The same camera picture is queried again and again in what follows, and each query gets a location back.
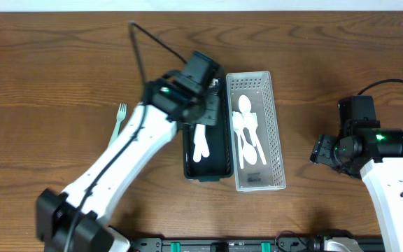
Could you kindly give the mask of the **white plastic spoon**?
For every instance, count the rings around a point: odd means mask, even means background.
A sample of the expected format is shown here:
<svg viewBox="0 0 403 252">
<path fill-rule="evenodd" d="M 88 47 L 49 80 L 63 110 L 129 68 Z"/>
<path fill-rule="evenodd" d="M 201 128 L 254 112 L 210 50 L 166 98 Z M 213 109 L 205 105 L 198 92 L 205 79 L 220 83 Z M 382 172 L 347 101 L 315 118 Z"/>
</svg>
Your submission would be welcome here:
<svg viewBox="0 0 403 252">
<path fill-rule="evenodd" d="M 266 165 L 267 161 L 264 155 L 264 151 L 262 149 L 262 145 L 260 143 L 260 140 L 257 136 L 257 118 L 251 113 L 251 112 L 245 112 L 242 114 L 244 123 L 246 125 L 246 128 L 249 131 L 250 137 L 252 139 L 254 147 L 257 148 L 260 159 L 262 161 L 263 165 Z"/>
<path fill-rule="evenodd" d="M 241 95 L 239 97 L 239 110 L 242 114 L 243 117 L 243 123 L 245 125 L 245 128 L 248 129 L 251 143 L 254 147 L 257 146 L 257 135 L 256 135 L 256 129 L 257 129 L 257 119 L 255 116 L 250 112 L 251 111 L 251 102 L 249 98 L 246 95 Z"/>
<path fill-rule="evenodd" d="M 199 142 L 198 144 L 201 147 L 201 155 L 204 158 L 207 158 L 210 155 L 210 151 L 209 151 L 209 147 L 208 147 L 208 143 L 206 140 L 206 126 L 205 125 L 198 125 L 199 127 Z"/>
<path fill-rule="evenodd" d="M 243 158 L 250 164 L 255 165 L 257 162 L 257 153 L 254 147 L 246 141 L 245 134 L 243 130 L 239 130 L 239 136 L 241 139 L 241 153 Z"/>
<path fill-rule="evenodd" d="M 236 112 L 236 111 L 232 112 L 232 120 L 233 120 L 234 132 L 237 135 L 237 146 L 238 146 L 238 154 L 239 154 L 239 167 L 240 167 L 240 169 L 243 169 L 244 168 L 243 143 L 242 143 L 241 132 L 239 130 L 238 112 Z"/>
</svg>

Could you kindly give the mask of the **white plastic fork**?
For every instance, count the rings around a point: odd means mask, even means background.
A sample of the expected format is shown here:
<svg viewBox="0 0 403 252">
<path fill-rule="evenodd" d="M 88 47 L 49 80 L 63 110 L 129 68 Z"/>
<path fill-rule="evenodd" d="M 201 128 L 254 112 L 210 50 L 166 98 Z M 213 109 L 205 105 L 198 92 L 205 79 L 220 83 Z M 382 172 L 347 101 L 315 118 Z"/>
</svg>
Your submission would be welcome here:
<svg viewBox="0 0 403 252">
<path fill-rule="evenodd" d="M 194 134 L 194 151 L 193 151 L 193 156 L 192 159 L 194 162 L 199 162 L 202 158 L 202 153 L 203 153 L 203 144 L 202 144 L 202 137 L 203 137 L 203 129 L 204 126 L 201 124 L 197 124 L 195 127 L 195 134 Z"/>
</svg>

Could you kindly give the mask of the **mint green plastic fork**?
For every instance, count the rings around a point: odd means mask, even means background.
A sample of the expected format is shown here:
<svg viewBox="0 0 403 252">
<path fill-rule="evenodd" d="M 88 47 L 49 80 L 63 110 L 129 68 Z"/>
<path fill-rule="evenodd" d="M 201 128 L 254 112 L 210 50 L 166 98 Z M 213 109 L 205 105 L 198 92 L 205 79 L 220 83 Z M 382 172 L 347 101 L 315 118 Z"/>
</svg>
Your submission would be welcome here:
<svg viewBox="0 0 403 252">
<path fill-rule="evenodd" d="M 117 115 L 116 115 L 115 127 L 113 129 L 113 133 L 112 133 L 110 141 L 108 143 L 109 146 L 111 144 L 113 144 L 114 141 L 118 138 L 118 135 L 120 133 L 120 126 L 121 126 L 122 122 L 125 120 L 126 116 L 127 116 L 127 104 L 121 103 L 119 106 Z"/>
</svg>

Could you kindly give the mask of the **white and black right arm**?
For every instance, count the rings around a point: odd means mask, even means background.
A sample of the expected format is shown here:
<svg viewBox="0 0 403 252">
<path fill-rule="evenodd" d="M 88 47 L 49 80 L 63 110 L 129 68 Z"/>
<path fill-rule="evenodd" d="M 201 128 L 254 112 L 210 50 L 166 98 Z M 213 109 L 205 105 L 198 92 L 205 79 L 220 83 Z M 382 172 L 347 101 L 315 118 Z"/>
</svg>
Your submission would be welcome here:
<svg viewBox="0 0 403 252">
<path fill-rule="evenodd" d="M 386 251 L 403 251 L 403 131 L 360 128 L 338 137 L 321 134 L 310 161 L 360 179 L 379 222 Z"/>
</svg>

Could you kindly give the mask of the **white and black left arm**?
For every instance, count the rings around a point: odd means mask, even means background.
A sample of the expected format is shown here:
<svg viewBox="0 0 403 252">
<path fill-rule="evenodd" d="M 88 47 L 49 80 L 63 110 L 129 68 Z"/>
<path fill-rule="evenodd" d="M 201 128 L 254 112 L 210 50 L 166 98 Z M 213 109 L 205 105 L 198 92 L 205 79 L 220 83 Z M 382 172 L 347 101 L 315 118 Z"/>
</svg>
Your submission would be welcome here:
<svg viewBox="0 0 403 252">
<path fill-rule="evenodd" d="M 40 194 L 36 236 L 45 251 L 130 250 L 130 240 L 108 223 L 140 171 L 175 137 L 178 123 L 154 98 L 173 98 L 177 91 L 163 79 L 147 83 L 128 124 L 97 161 L 61 193 Z"/>
</svg>

